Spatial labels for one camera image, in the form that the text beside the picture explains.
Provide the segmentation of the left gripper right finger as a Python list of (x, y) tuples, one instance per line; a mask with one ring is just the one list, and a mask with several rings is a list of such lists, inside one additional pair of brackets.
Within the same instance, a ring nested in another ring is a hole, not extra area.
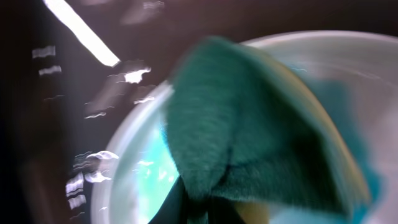
[(209, 224), (245, 224), (233, 203), (225, 198), (210, 198), (207, 212)]

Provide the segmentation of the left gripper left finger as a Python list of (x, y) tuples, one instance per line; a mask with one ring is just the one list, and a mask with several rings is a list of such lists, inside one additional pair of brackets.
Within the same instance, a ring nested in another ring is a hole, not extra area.
[(188, 195), (179, 177), (149, 224), (187, 224)]

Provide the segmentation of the green yellow sponge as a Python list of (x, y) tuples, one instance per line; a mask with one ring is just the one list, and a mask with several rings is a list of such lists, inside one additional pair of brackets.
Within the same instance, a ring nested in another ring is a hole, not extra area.
[(351, 215), (368, 204), (365, 176), (308, 85), (265, 52), (220, 37), (185, 58), (166, 137), (187, 194)]

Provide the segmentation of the white plate stained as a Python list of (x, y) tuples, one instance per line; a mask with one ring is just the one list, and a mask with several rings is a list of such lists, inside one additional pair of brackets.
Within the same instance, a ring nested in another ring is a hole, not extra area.
[[(249, 40), (295, 70), (321, 96), (376, 176), (376, 204), (355, 223), (397, 222), (397, 38), (308, 31)], [(92, 223), (147, 223), (177, 179), (160, 134), (172, 89), (162, 83), (122, 122), (94, 174)]]

